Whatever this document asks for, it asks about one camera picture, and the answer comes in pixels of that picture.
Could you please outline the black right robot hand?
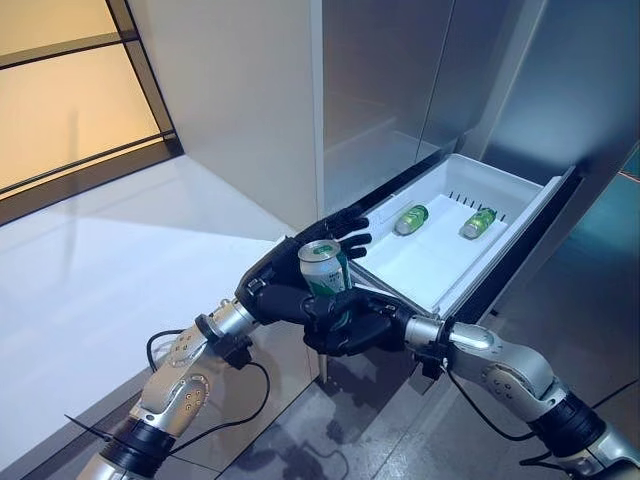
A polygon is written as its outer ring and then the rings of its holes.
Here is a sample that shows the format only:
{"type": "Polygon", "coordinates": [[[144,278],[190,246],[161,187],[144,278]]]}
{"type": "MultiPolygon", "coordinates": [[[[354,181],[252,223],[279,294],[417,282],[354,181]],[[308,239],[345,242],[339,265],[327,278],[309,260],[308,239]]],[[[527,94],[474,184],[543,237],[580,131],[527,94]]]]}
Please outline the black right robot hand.
{"type": "Polygon", "coordinates": [[[305,301],[304,342],[319,354],[341,357],[372,348],[405,349],[405,332],[417,311],[396,297],[354,288],[305,301]]]}

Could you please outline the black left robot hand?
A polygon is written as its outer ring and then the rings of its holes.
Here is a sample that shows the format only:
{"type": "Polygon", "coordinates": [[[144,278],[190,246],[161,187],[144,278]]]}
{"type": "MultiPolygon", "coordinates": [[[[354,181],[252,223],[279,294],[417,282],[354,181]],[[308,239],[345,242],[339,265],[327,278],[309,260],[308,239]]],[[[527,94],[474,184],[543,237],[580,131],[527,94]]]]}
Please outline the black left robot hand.
{"type": "Polygon", "coordinates": [[[354,204],[285,237],[242,276],[235,297],[262,325],[287,321],[308,325],[333,310],[333,302],[316,300],[301,271],[298,251],[317,240],[336,240],[348,260],[366,255],[372,236],[369,219],[354,204]]]}

